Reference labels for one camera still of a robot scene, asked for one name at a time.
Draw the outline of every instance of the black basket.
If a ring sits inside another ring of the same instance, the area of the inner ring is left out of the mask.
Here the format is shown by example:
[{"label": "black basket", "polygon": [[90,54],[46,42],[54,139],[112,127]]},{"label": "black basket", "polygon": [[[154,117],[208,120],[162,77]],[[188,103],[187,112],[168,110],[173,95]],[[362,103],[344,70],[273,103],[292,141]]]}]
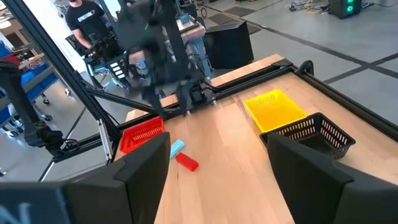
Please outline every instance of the black basket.
[{"label": "black basket", "polygon": [[349,147],[355,144],[351,136],[321,113],[261,134],[260,138],[266,146],[270,133],[279,133],[334,159],[344,157]]}]

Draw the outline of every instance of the blue storage bin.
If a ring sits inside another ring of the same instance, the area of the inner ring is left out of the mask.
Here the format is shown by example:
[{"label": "blue storage bin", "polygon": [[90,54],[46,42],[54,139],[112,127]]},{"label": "blue storage bin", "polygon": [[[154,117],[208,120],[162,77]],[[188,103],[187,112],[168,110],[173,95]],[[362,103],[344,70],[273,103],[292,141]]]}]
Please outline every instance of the blue storage bin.
[{"label": "blue storage bin", "polygon": [[10,112],[8,111],[8,108],[4,108],[3,110],[0,110],[0,124],[7,121],[7,119],[9,119],[10,117],[11,117],[11,115],[10,115]]},{"label": "blue storage bin", "polygon": [[29,90],[26,93],[26,96],[30,101],[34,101],[40,95],[42,90],[43,88],[40,85],[37,85],[33,87],[33,89]]},{"label": "blue storage bin", "polygon": [[40,86],[45,89],[47,88],[49,85],[51,85],[53,82],[55,82],[57,80],[57,77],[53,74],[49,75],[47,78],[45,78],[41,83]]},{"label": "blue storage bin", "polygon": [[41,72],[43,72],[44,70],[47,69],[47,65],[42,65],[39,68],[35,69],[35,70],[31,70],[29,72],[26,72],[25,74],[23,74],[21,76],[21,85],[25,85],[26,83],[28,83],[29,81],[31,81],[36,75],[40,74]]}]

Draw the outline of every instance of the yellow basket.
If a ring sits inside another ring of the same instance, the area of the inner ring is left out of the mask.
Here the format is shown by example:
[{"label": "yellow basket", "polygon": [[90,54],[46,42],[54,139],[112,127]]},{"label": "yellow basket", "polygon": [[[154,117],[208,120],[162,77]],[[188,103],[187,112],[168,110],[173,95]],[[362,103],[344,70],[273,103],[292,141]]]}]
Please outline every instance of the yellow basket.
[{"label": "yellow basket", "polygon": [[261,132],[306,118],[307,114],[281,90],[273,90],[244,102]]}]

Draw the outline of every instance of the black clamp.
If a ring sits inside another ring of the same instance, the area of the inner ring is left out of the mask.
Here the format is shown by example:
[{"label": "black clamp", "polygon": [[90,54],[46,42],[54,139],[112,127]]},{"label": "black clamp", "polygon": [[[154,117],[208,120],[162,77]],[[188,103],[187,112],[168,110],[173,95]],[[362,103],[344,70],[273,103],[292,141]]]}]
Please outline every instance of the black clamp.
[{"label": "black clamp", "polygon": [[280,67],[291,66],[291,65],[293,65],[293,62],[291,62],[290,60],[287,60],[287,59],[282,59],[282,60],[280,60],[278,62],[272,63],[271,65],[274,66],[274,67],[279,67],[280,68]]},{"label": "black clamp", "polygon": [[299,66],[299,68],[294,71],[295,74],[301,75],[304,72],[307,72],[313,76],[315,76],[314,70],[313,70],[313,62],[311,60],[306,60]]}]

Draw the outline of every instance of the black metal frame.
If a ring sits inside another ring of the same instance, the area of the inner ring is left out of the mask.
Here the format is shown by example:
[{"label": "black metal frame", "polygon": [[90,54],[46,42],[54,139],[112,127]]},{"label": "black metal frame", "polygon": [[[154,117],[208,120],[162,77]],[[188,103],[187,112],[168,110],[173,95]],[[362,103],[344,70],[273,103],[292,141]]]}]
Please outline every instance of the black metal frame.
[{"label": "black metal frame", "polygon": [[[20,21],[22,26],[31,33],[32,37],[37,42],[37,45],[43,50],[43,52],[53,63],[54,67],[59,71],[64,80],[70,85],[72,90],[77,94],[79,99],[87,107],[88,111],[94,116],[96,120],[102,119],[104,121],[104,124],[108,129],[108,134],[113,141],[113,156],[111,160],[111,162],[113,162],[116,156],[116,149],[118,147],[121,133],[131,126],[137,125],[141,122],[145,122],[149,119],[156,117],[157,115],[154,113],[153,107],[127,100],[125,98],[121,98],[119,96],[115,96],[109,93],[105,93],[101,90],[93,88],[91,85],[86,85],[86,83],[81,80],[80,74],[73,70],[72,66],[68,63],[67,59],[63,56],[61,51],[59,51],[53,40],[44,31],[43,27],[40,25],[34,15],[29,11],[23,0],[3,0],[3,2],[14,14],[14,16]],[[174,17],[171,17],[171,19],[169,19],[168,21],[170,27],[166,27],[168,29],[167,33],[169,34],[172,48],[177,49],[174,51],[176,54],[176,58],[180,61],[187,60],[186,53],[185,55],[183,54],[185,52],[185,47],[180,37]],[[334,90],[332,87],[315,78],[312,69],[312,62],[307,62],[305,68],[299,69],[298,67],[294,66],[290,61],[283,59],[280,62],[274,63],[273,65],[252,72],[246,76],[237,78],[218,87],[211,86],[211,89],[215,93],[215,100],[221,100],[235,93],[246,90],[250,87],[264,83],[268,80],[280,77],[290,72],[295,73],[302,80],[309,83],[311,86],[315,87],[317,90],[330,97],[332,100],[336,101],[340,105],[344,106],[346,109],[350,110],[352,113],[359,116],[361,119],[365,120],[367,123],[371,124],[378,130],[383,132],[385,135],[389,136],[395,141],[398,141],[398,126],[392,124],[388,120],[380,117],[376,113],[370,111],[369,109],[351,100],[347,96],[341,94],[340,92]],[[106,114],[105,110],[97,102],[95,96],[116,103],[120,103],[122,105],[131,106],[132,108],[137,108],[139,110],[143,110],[149,113],[132,121],[120,124],[119,126],[115,126],[114,123],[110,120],[109,116]],[[174,103],[170,106],[165,107],[165,109],[167,108],[178,108],[178,103]],[[169,117],[169,119],[178,115],[181,115],[181,113],[174,113],[172,116]],[[54,158],[47,168],[49,169],[49,167],[51,167],[53,163],[61,162],[65,159],[69,159],[73,156],[87,152],[100,146],[101,144],[102,143],[100,134],[95,134],[91,137],[83,139],[79,141],[79,149],[69,152],[63,157]]]}]

